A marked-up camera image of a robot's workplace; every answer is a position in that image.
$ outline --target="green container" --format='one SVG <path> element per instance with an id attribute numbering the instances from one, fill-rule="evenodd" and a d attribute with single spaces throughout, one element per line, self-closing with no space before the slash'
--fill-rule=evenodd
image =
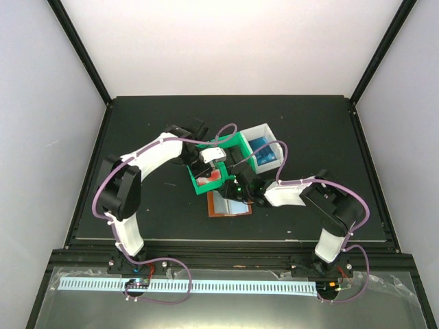
<path id="1" fill-rule="evenodd" d="M 221 143 L 221 141 L 228 138 L 229 136 L 230 135 L 220 137 L 218 139 L 218 142 L 219 142 L 218 147 L 221 147 L 222 149 L 227 149 L 227 148 L 232 147 L 232 146 L 239 146 L 244 158 L 248 157 L 252 153 L 252 151 L 247 147 L 248 144 L 246 143 L 246 141 L 244 140 L 244 137 L 242 136 L 242 134 L 240 132 L 236 133 L 236 135 L 234 135 L 229 141 Z M 197 147 L 199 147 L 200 149 L 205 149 L 205 148 L 210 147 L 210 146 L 209 145 L 197 145 Z M 252 166 L 253 170 L 255 170 L 255 164 L 254 164 L 253 158 L 248 159 L 248 164 L 250 166 Z M 189 175 L 191 176 L 191 180 L 192 180 L 192 185 L 193 185 L 193 187 L 195 189 L 195 193 L 197 195 L 215 190 L 215 189 L 221 187 L 225 181 L 235 179 L 234 175 L 229 175 L 227 173 L 226 164 L 224 162 L 217 162 L 215 164 L 215 166 L 216 166 L 216 169 L 219 169 L 219 172 L 221 173 L 221 178 L 219 180 L 207 183 L 207 184 L 202 185 L 202 186 L 197 185 L 196 179 L 192 176 L 192 173 L 188 168 Z"/>

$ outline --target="wire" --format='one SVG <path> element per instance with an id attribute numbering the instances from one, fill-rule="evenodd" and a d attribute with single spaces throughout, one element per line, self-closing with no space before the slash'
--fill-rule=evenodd
<path id="1" fill-rule="evenodd" d="M 220 134 L 229 127 L 234 127 L 234 128 L 236 128 L 236 130 L 238 130 L 238 127 L 234 123 L 229 123 L 228 125 L 225 125 L 223 128 L 218 130 L 217 134 L 215 135 L 215 142 L 212 144 L 212 146 L 216 147 L 219 144 L 218 138 L 220 137 Z"/>
<path id="2" fill-rule="evenodd" d="M 344 273 L 344 271 L 342 270 L 342 268 L 340 266 L 337 265 L 337 270 L 342 274 L 343 279 L 346 278 L 348 279 L 348 281 L 350 283 L 352 283 L 352 280 L 346 275 L 346 273 Z"/>
<path id="3" fill-rule="evenodd" d="M 149 279 L 152 279 L 152 274 L 154 274 L 154 271 L 156 270 L 155 266 L 153 264 L 149 264 L 150 266 L 150 276 Z"/>
<path id="4" fill-rule="evenodd" d="M 128 255 L 128 253 L 126 253 L 125 248 L 123 247 L 122 244 L 119 244 L 119 247 L 121 248 L 121 251 L 123 252 L 123 254 L 125 255 L 125 257 L 129 260 L 129 261 L 135 261 L 133 259 L 131 259 L 130 255 Z M 184 294 L 184 296 L 182 298 L 180 298 L 179 300 L 176 300 L 174 302 L 165 302 L 163 300 L 153 300 L 152 298 L 144 298 L 144 297 L 132 297 L 128 295 L 127 289 L 125 290 L 125 297 L 128 298 L 129 300 L 141 300 L 144 302 L 152 302 L 152 303 L 156 303 L 156 304 L 162 304 L 162 305 L 177 305 L 179 303 L 183 303 L 185 300 L 187 300 L 187 298 L 189 297 L 189 294 L 191 292 L 192 289 L 192 275 L 191 272 L 189 271 L 189 268 L 181 261 L 179 261 L 178 259 L 175 258 L 170 258 L 170 257 L 160 257 L 160 258 L 154 258 L 154 259 L 150 259 L 150 260 L 146 260 L 144 262 L 136 262 L 138 265 L 146 265 L 146 264 L 151 264 L 151 263 L 155 263 L 155 262 L 159 262 L 159 261 L 170 261 L 170 262 L 174 262 L 174 263 L 178 263 L 179 265 L 181 265 L 187 272 L 187 275 L 189 277 L 189 286 L 187 289 L 187 292 Z"/>
<path id="5" fill-rule="evenodd" d="M 351 245 L 349 248 L 344 249 L 343 252 L 348 252 L 354 248 L 358 248 L 361 250 L 361 252 L 364 255 L 364 260 L 366 261 L 366 282 L 364 283 L 363 288 L 361 288 L 361 290 L 356 295 L 354 295 L 346 300 L 326 300 L 319 293 L 317 293 L 317 297 L 319 300 L 322 301 L 322 303 L 343 304 L 343 303 L 352 302 L 353 300 L 356 300 L 359 296 L 363 295 L 363 293 L 366 291 L 368 284 L 369 284 L 369 275 L 370 275 L 369 258 L 368 258 L 366 251 L 364 250 L 364 248 L 360 245 Z"/>

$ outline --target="cable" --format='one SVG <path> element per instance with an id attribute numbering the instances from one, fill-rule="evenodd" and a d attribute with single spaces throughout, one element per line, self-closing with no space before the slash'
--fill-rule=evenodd
<path id="1" fill-rule="evenodd" d="M 346 273 L 344 273 L 343 269 L 337 265 L 337 270 L 342 274 L 343 278 L 342 278 L 342 283 L 343 280 L 346 278 L 348 279 L 349 283 L 352 283 L 352 280 L 346 275 Z"/>
<path id="2" fill-rule="evenodd" d="M 235 130 L 235 133 L 237 132 L 237 130 L 238 130 L 238 126 L 237 125 L 235 125 L 234 123 L 229 123 L 228 125 L 225 125 L 223 128 L 221 128 L 220 130 L 218 130 L 218 132 L 217 132 L 217 134 L 215 135 L 215 142 L 213 143 L 213 146 L 214 147 L 217 147 L 217 145 L 219 144 L 218 143 L 218 138 L 220 137 L 220 134 L 224 131 L 224 130 L 226 130 L 227 128 L 229 128 L 229 127 L 234 127 L 236 130 Z"/>
<path id="3" fill-rule="evenodd" d="M 326 300 L 319 293 L 317 293 L 317 297 L 319 300 L 322 301 L 322 303 L 343 304 L 343 303 L 352 302 L 353 300 L 356 300 L 359 296 L 363 295 L 363 293 L 366 291 L 368 284 L 369 284 L 369 274 L 370 274 L 369 258 L 368 258 L 366 251 L 364 250 L 364 248 L 360 245 L 351 245 L 349 248 L 344 249 L 343 252 L 348 252 L 354 248 L 358 248 L 361 250 L 361 252 L 364 255 L 364 260 L 366 261 L 366 282 L 364 283 L 363 288 L 361 288 L 361 290 L 356 295 L 354 295 L 346 300 Z"/>
<path id="4" fill-rule="evenodd" d="M 150 266 L 150 276 L 148 277 L 148 279 L 152 279 L 152 275 L 154 274 L 154 271 L 156 270 L 155 269 L 155 266 L 153 265 L 153 264 L 149 264 L 149 266 Z"/>
<path id="5" fill-rule="evenodd" d="M 259 151 L 261 151 L 264 147 L 267 147 L 268 145 L 275 144 L 275 143 L 281 144 L 281 145 L 283 146 L 283 148 L 285 149 L 285 154 L 284 154 L 284 156 L 283 156 L 283 161 L 282 161 L 282 163 L 281 163 L 281 166 L 277 169 L 277 173 L 276 173 L 276 182 L 278 182 L 278 181 L 279 181 L 279 176 L 281 175 L 281 171 L 282 171 L 283 167 L 285 166 L 285 163 L 286 163 L 287 158 L 288 158 L 288 146 L 287 146 L 287 144 L 286 144 L 285 142 L 283 142 L 283 141 L 270 141 L 270 142 L 267 142 L 267 143 L 265 143 L 264 145 L 262 145 L 262 146 L 258 147 L 257 149 L 255 149 L 255 150 L 253 151 L 253 153 L 251 153 L 249 156 L 247 156 L 246 158 L 244 158 L 244 159 L 242 159 L 241 161 L 239 161 L 237 164 L 234 164 L 233 166 L 237 166 L 237 165 L 239 165 L 240 163 L 243 163 L 244 161 L 247 161 L 247 160 L 250 159 L 252 156 L 254 156 L 256 153 L 258 153 Z"/>
<path id="6" fill-rule="evenodd" d="M 225 138 L 224 140 L 220 141 L 220 142 L 216 142 L 217 144 L 221 144 L 221 143 L 225 143 L 227 141 L 229 141 L 230 139 L 232 139 L 237 131 L 238 131 L 238 127 L 237 125 L 235 125 L 234 123 L 229 123 L 228 125 L 224 126 L 223 128 L 221 128 L 219 130 L 219 132 L 223 132 L 226 128 L 228 127 L 234 127 L 234 130 L 232 132 L 232 134 L 230 134 L 227 138 Z M 140 149 L 140 151 L 137 152 L 136 156 L 140 156 L 141 154 L 145 153 L 147 150 L 153 148 L 154 146 L 158 145 L 159 143 L 165 143 L 168 141 L 182 141 L 182 142 L 187 142 L 187 143 L 193 143 L 193 144 L 202 144 L 202 145 L 215 145 L 215 142 L 204 142 L 204 141 L 195 141 L 192 139 L 187 139 L 187 138 L 178 138 L 178 137 L 169 137 L 169 138 L 163 138 L 162 140 L 157 140 L 157 141 L 153 141 L 149 144 L 147 144 L 146 146 L 144 146 L 142 149 Z M 129 255 L 129 253 L 126 251 L 125 247 L 122 245 L 121 240 L 119 238 L 119 235 L 117 234 L 116 228 L 115 228 L 115 223 L 114 220 L 111 217 L 107 217 L 106 215 L 101 215 L 97 212 L 97 200 L 99 199 L 102 191 L 106 188 L 106 185 L 109 183 L 109 181 L 111 181 L 111 179 L 124 167 L 126 166 L 129 162 L 133 161 L 135 159 L 134 156 L 129 157 L 127 160 L 123 161 L 120 165 L 118 165 L 114 170 L 112 170 L 110 172 L 110 174 L 107 176 L 107 178 L 102 182 L 101 186 L 98 188 L 98 190 L 96 191 L 95 197 L 93 198 L 93 203 L 91 206 L 91 210 L 92 213 L 95 217 L 100 218 L 100 219 L 105 219 L 108 221 L 108 224 L 111 226 L 111 230 L 113 235 L 115 236 L 115 240 L 116 240 L 116 246 L 121 250 L 121 252 L 123 253 L 123 255 L 126 257 L 126 259 L 128 261 L 130 261 L 130 263 L 135 264 L 135 265 L 148 265 L 148 264 L 152 264 L 158 261 L 171 261 L 171 262 L 175 262 L 178 263 L 179 265 L 181 265 L 187 272 L 187 275 L 189 277 L 189 286 L 187 289 L 187 292 L 185 293 L 185 295 L 175 301 L 175 302 L 164 302 L 162 300 L 153 300 L 150 298 L 143 298 L 143 297 L 132 297 L 128 295 L 128 292 L 125 292 L 125 296 L 127 298 L 127 300 L 129 299 L 135 299 L 135 300 L 142 300 L 145 302 L 153 302 L 153 303 L 157 303 L 157 304 L 162 304 L 162 305 L 176 305 L 179 304 L 183 301 L 185 301 L 190 292 L 191 292 L 191 288 L 192 288 L 192 276 L 191 276 L 191 272 L 189 271 L 189 268 L 180 260 L 175 259 L 175 258 L 169 258 L 169 257 L 162 257 L 162 258 L 154 258 L 154 259 L 150 259 L 150 260 L 146 260 L 143 262 L 138 262 L 134 259 L 131 258 L 131 256 Z"/>

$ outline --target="black table surface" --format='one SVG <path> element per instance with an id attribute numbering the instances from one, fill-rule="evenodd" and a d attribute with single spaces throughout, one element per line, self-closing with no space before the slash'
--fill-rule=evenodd
<path id="1" fill-rule="evenodd" d="M 328 169 L 370 207 L 369 222 L 352 241 L 385 241 L 377 205 L 343 96 L 133 96 L 115 100 L 86 197 L 77 239 L 112 239 L 105 221 L 91 213 L 95 180 L 104 157 L 130 153 L 168 125 L 203 120 L 214 138 L 227 123 L 239 130 L 268 123 L 289 147 L 282 180 Z M 184 167 L 166 163 L 143 181 L 137 212 L 141 235 L 158 241 L 317 241 L 320 220 L 304 206 L 253 207 L 253 214 L 209 218 L 206 195 L 196 195 Z"/>

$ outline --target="black metal rail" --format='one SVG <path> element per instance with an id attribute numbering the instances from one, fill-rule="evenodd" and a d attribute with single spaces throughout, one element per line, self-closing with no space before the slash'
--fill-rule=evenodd
<path id="1" fill-rule="evenodd" d="M 93 148 L 93 152 L 91 154 L 90 162 L 88 163 L 84 182 L 82 183 L 80 196 L 78 197 L 78 202 L 76 203 L 75 211 L 73 212 L 73 218 L 69 226 L 69 231 L 67 232 L 67 237 L 64 242 L 64 246 L 66 246 L 67 248 L 69 247 L 69 244 L 72 241 L 72 237 L 75 236 L 75 231 L 78 229 L 79 226 L 80 217 L 82 215 L 82 211 L 84 210 L 85 199 L 87 198 L 87 193 L 88 190 L 90 189 L 93 173 L 97 165 L 97 159 L 99 158 L 99 153 L 102 148 L 102 143 L 104 142 L 105 132 L 107 130 L 108 123 L 110 122 L 112 109 L 113 109 L 113 105 L 109 104 L 104 113 L 104 118 L 102 119 L 101 127 L 97 134 L 96 143 Z"/>
<path id="2" fill-rule="evenodd" d="M 95 65 L 91 61 L 91 58 L 88 55 L 87 50 L 85 49 L 85 46 L 82 43 L 80 36 L 76 32 L 76 29 L 73 26 L 73 23 L 71 22 L 70 17 L 67 14 L 61 1 L 47 0 L 47 2 L 49 2 L 49 5 L 52 7 L 52 10 L 54 11 L 56 18 L 59 20 L 64 32 L 66 32 L 67 38 L 69 38 L 73 48 L 75 49 L 76 53 L 81 59 L 84 68 L 86 69 L 88 75 L 90 75 L 90 78 L 95 84 L 95 87 L 99 92 L 99 94 L 101 95 L 102 100 L 106 105 L 110 104 L 111 103 L 110 94 L 108 94 L 108 91 L 105 88 L 104 83 L 95 68 Z"/>
<path id="3" fill-rule="evenodd" d="M 351 101 L 355 105 L 358 103 L 360 97 L 363 95 L 366 90 L 369 82 L 371 81 L 375 71 L 378 69 L 381 61 L 383 60 L 385 54 L 389 50 L 390 46 L 393 43 L 396 35 L 399 30 L 403 26 L 406 18 L 409 16 L 409 13 L 412 11 L 412 8 L 416 0 L 403 0 L 402 4 L 399 6 L 398 11 L 396 12 L 392 22 L 387 28 L 387 31 L 384 34 L 384 37 L 381 39 L 381 42 L 378 45 L 377 50 L 373 54 L 372 59 L 369 62 L 369 65 L 366 67 L 366 70 L 363 73 L 360 81 L 358 82 L 357 87 L 354 90 L 354 93 L 351 96 Z"/>
<path id="4" fill-rule="evenodd" d="M 398 238 L 396 236 L 392 220 L 390 218 L 389 210 L 385 203 L 384 194 L 379 183 L 377 171 L 375 170 L 375 166 L 373 165 L 372 156 L 370 155 L 368 144 L 366 142 L 366 137 L 364 136 L 363 127 L 361 126 L 359 117 L 357 115 L 357 109 L 353 104 L 349 104 L 348 111 L 351 115 L 352 125 L 354 127 L 357 142 L 363 156 L 364 165 L 366 166 L 370 186 L 372 187 L 375 201 L 377 203 L 379 217 L 382 220 L 384 232 L 388 237 L 388 241 L 393 244 L 393 248 L 398 252 L 401 248 L 398 242 Z"/>

